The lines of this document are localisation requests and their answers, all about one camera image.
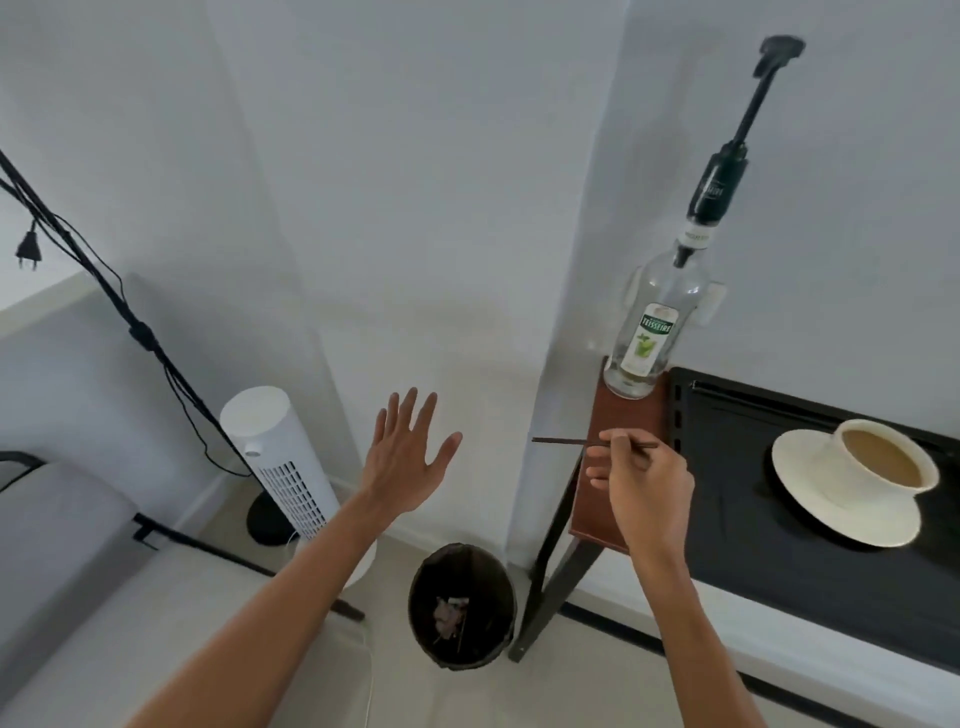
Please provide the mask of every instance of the clear bottle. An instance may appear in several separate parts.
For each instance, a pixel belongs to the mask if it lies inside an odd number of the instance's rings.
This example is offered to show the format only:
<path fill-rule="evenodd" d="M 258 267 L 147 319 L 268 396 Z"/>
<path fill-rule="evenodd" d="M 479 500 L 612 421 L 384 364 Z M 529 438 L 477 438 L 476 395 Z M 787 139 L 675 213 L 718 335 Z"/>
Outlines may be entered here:
<path fill-rule="evenodd" d="M 603 374 L 614 394 L 640 400 L 653 391 L 684 324 L 707 293 L 704 248 L 711 236 L 712 228 L 688 222 L 673 250 L 643 267 L 634 305 Z"/>

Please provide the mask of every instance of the wooden tabletop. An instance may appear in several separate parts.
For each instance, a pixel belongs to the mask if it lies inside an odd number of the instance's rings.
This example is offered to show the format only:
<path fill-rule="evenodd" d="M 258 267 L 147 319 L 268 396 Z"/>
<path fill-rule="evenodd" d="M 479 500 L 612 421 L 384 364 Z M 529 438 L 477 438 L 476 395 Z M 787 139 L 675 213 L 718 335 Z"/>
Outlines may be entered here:
<path fill-rule="evenodd" d="M 666 373 L 660 376 L 654 391 L 642 400 L 624 400 L 607 389 L 601 372 L 593 397 L 593 412 L 590 415 L 587 437 L 595 440 L 601 430 L 611 427 L 642 427 L 665 441 L 668 432 L 667 395 Z M 573 501 L 570 533 L 585 541 L 593 541 L 606 548 L 627 553 L 627 545 L 613 519 L 610 497 L 606 491 L 598 491 L 590 485 L 585 475 L 587 466 L 592 464 L 593 460 L 584 458 L 584 465 L 577 480 L 577 495 Z"/>

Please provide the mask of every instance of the table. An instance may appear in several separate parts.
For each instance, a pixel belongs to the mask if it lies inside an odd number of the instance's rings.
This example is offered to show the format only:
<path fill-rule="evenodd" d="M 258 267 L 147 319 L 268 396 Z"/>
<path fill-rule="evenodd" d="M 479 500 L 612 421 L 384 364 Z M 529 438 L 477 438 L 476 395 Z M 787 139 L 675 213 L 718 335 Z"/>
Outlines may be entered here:
<path fill-rule="evenodd" d="M 666 440 L 667 374 L 660 375 L 654 391 L 642 400 L 624 400 L 609 389 L 600 376 L 588 429 L 589 439 L 596 439 L 601 430 L 611 427 L 642 427 L 662 440 Z M 564 554 L 550 580 L 543 584 L 547 562 L 570 522 L 573 543 Z M 546 537 L 540 547 L 537 560 L 530 570 L 530 593 L 519 634 L 511 645 L 508 656 L 518 663 L 540 632 L 557 614 L 577 584 L 597 560 L 604 548 L 627 553 L 620 529 L 613 518 L 610 497 L 590 485 L 584 467 L 584 457 L 577 460 L 573 473 L 566 484 L 560 505 L 554 513 Z"/>

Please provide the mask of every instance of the black tray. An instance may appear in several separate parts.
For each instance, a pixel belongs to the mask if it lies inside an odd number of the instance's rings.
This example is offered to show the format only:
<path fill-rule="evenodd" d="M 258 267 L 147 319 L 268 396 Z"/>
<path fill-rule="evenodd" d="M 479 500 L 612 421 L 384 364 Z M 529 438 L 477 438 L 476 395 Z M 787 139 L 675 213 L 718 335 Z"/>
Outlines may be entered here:
<path fill-rule="evenodd" d="M 770 456 L 782 432 L 832 432 L 861 415 L 688 369 L 670 384 L 670 437 L 697 478 L 686 545 L 696 579 L 960 672 L 960 443 L 887 423 L 929 452 L 941 481 L 917 499 L 912 544 L 864 546 L 810 516 Z"/>

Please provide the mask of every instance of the black trash bin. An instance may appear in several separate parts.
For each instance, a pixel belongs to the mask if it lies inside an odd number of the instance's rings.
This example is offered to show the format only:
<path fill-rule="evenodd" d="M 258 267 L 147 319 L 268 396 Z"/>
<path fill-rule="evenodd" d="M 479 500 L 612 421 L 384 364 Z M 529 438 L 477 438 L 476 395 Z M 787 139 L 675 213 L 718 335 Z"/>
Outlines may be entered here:
<path fill-rule="evenodd" d="M 462 599 L 469 602 L 460 606 Z M 435 615 L 448 600 L 462 614 L 444 638 Z M 417 642 L 440 667 L 488 665 L 514 638 L 513 582 L 496 557 L 479 546 L 448 544 L 428 556 L 410 585 L 407 606 Z"/>

